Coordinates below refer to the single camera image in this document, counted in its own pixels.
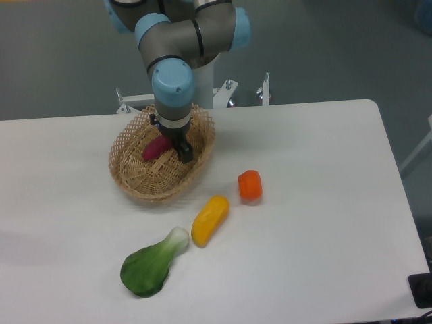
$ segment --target bok choy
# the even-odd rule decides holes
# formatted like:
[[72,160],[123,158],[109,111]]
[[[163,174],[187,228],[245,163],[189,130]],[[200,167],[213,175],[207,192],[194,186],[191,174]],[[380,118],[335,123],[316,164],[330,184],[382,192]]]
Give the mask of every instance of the bok choy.
[[120,270],[121,282],[140,297],[150,297],[159,292],[169,274],[169,264],[185,251],[189,233],[175,227],[161,242],[142,248],[128,256]]

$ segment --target metal bracket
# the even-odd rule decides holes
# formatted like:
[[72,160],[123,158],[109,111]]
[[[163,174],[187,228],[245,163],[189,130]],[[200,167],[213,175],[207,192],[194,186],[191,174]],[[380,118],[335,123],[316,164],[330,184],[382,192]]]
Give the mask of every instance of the metal bracket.
[[432,151],[432,115],[429,117],[431,131],[420,141],[416,148],[399,166],[401,178],[408,176],[420,162]]
[[228,79],[219,90],[215,89],[216,95],[213,97],[213,108],[226,108],[229,105],[230,99],[236,91],[237,86],[238,82]]
[[270,72],[267,72],[265,74],[265,79],[263,82],[263,106],[269,105],[269,99],[270,99]]
[[[221,88],[213,89],[213,108],[228,107],[237,86],[238,82],[228,79]],[[115,91],[120,105],[116,113],[139,113],[140,111],[134,107],[146,107],[155,103],[155,96],[153,94],[123,97],[119,88],[115,89]]]

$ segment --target orange vegetable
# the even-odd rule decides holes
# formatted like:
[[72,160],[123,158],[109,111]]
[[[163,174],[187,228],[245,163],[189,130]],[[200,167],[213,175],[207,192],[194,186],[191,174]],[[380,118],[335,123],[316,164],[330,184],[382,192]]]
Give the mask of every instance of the orange vegetable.
[[263,195],[261,178],[255,170],[248,170],[237,177],[240,197],[243,199],[254,200]]
[[230,211],[230,202],[224,196],[214,196],[208,201],[201,212],[196,216],[190,235],[194,243],[204,248],[210,237],[223,223]]

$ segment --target black object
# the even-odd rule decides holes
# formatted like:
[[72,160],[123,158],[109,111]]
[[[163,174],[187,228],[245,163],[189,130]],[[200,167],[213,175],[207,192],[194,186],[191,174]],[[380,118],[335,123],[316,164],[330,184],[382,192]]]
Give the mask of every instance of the black object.
[[432,274],[410,275],[408,282],[417,307],[432,308]]

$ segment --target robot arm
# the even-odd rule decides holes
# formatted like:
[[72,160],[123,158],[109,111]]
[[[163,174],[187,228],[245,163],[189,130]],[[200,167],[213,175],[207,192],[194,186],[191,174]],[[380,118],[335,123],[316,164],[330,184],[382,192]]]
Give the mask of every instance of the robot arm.
[[186,133],[195,93],[192,68],[248,44],[246,12],[231,0],[105,0],[105,5],[119,31],[135,34],[155,94],[154,124],[173,140],[179,160],[190,162]]

